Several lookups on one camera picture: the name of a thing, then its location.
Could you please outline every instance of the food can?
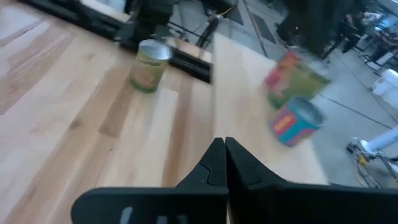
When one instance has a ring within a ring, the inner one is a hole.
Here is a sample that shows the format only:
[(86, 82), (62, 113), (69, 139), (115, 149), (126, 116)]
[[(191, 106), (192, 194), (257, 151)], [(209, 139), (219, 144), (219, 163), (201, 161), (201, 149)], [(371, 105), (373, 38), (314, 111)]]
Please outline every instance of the food can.
[(155, 92), (171, 57), (169, 46), (152, 39), (141, 41), (131, 72), (131, 85), (145, 93)]
[(268, 100), (279, 109), (290, 97), (298, 95), (312, 99), (330, 80), (307, 65), (295, 52), (287, 55), (268, 74)]
[(302, 96), (293, 96), (277, 111), (270, 126), (275, 137), (287, 146), (295, 146), (311, 136), (325, 122), (323, 113)]

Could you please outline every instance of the light wood surface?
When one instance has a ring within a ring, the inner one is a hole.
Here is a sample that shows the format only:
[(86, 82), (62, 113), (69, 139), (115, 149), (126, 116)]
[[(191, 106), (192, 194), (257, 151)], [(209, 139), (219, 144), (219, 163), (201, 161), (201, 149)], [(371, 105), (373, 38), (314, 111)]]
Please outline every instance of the light wood surface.
[(192, 170), (213, 140), (211, 86), (168, 67), (156, 93), (141, 93), (129, 84), (134, 59), (29, 6), (3, 5), (0, 223), (70, 223), (88, 189), (172, 187)]
[(263, 80), (275, 62), (220, 34), (213, 46), (214, 137), (234, 137), (287, 180), (327, 184), (309, 140), (285, 147), (268, 128), (275, 111)]

